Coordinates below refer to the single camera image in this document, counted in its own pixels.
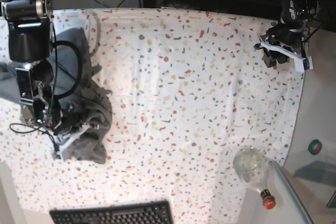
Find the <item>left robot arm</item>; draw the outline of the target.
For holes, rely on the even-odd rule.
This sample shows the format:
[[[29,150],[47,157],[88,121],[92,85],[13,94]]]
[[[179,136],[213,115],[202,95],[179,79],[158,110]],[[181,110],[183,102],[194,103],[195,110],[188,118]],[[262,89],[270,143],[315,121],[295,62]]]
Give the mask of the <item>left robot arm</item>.
[[[317,0],[281,0],[282,12],[277,24],[260,37],[256,49],[264,52],[263,61],[268,68],[284,64],[291,59],[295,70],[304,73],[312,69],[312,58],[308,53],[308,22],[318,11]]]

